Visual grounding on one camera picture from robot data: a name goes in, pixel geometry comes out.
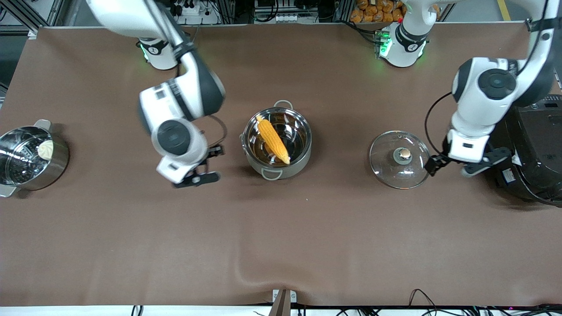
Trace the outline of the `glass lid with copper knob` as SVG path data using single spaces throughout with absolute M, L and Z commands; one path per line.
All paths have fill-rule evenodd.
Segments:
M 391 188 L 416 188 L 429 176 L 425 169 L 429 150 L 410 132 L 391 130 L 380 134 L 371 143 L 368 157 L 377 179 Z

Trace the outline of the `yellow corn cob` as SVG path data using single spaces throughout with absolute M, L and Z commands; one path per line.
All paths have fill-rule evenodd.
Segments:
M 257 128 L 259 134 L 263 138 L 265 144 L 268 146 L 270 152 L 273 152 L 273 154 L 275 154 L 275 156 L 277 156 L 277 158 L 279 158 L 279 160 L 281 160 L 283 163 L 289 165 L 291 162 L 288 150 L 277 134 L 275 128 L 273 128 L 271 122 L 260 115 L 256 116 L 256 120 L 258 122 Z

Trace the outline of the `steel steamer pot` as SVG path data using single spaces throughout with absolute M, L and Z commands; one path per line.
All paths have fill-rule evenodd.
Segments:
M 37 146 L 45 140 L 54 142 L 52 160 L 41 159 Z M 69 161 L 67 143 L 53 132 L 49 120 L 40 119 L 0 136 L 0 197 L 10 198 L 20 190 L 41 190 L 56 182 Z

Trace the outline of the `black rice cooker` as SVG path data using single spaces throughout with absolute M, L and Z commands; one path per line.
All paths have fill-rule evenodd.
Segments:
M 484 172 L 504 193 L 525 202 L 562 208 L 562 94 L 512 107 L 490 136 L 510 158 Z

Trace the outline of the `brown table mat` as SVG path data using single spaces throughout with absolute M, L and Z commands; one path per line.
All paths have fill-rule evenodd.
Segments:
M 175 189 L 138 117 L 140 91 L 174 75 L 135 39 L 42 29 L 26 42 L 0 134 L 47 119 L 70 162 L 48 188 L 0 198 L 0 306 L 245 305 L 288 288 L 307 305 L 562 303 L 562 209 L 522 203 L 456 164 L 396 190 L 368 163 L 393 129 L 424 137 L 430 105 L 476 56 L 522 58 L 522 23 L 440 24 L 398 69 L 344 25 L 195 32 L 226 100 L 216 183 Z M 268 181 L 239 136 L 279 100 L 312 130 L 296 176 Z

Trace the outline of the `white power strip with plugs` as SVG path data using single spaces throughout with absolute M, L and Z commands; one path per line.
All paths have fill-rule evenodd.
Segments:
M 164 0 L 179 25 L 218 25 L 223 22 L 213 0 Z

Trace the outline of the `bag of orange bread rolls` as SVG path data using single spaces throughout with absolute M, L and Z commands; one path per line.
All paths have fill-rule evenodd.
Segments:
M 408 8 L 399 0 L 355 0 L 350 22 L 401 22 Z

